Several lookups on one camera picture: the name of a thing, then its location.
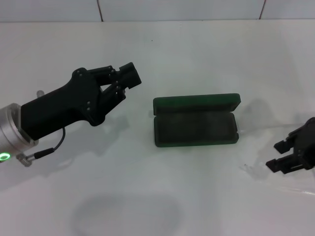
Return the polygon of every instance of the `white table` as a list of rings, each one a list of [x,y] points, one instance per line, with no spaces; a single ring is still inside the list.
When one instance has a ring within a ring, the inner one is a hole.
[[[264,164],[315,114],[315,21],[0,24],[0,107],[130,61],[143,83],[103,125],[67,127],[30,168],[0,165],[1,235],[313,234],[315,173]],[[155,97],[230,92],[237,144],[155,147]]]

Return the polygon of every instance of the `white surface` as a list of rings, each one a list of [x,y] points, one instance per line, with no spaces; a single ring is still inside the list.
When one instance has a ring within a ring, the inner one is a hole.
[[[314,19],[314,0],[267,0],[262,19]]]
[[[100,21],[96,0],[1,0],[0,22]]]
[[[258,19],[264,0],[100,0],[104,21]]]
[[[30,168],[0,165],[1,235],[313,234],[314,172],[264,166],[296,128],[281,126],[314,115],[313,29],[315,21],[0,24],[0,107],[61,87],[81,66],[132,61],[143,81],[103,125],[67,127],[53,155]],[[153,98],[228,92],[242,99],[237,144],[155,147]]]

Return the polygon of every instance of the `open case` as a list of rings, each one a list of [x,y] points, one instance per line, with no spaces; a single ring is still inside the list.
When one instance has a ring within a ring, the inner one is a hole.
[[[159,97],[153,100],[157,147],[234,144],[238,141],[233,111],[240,95]]]

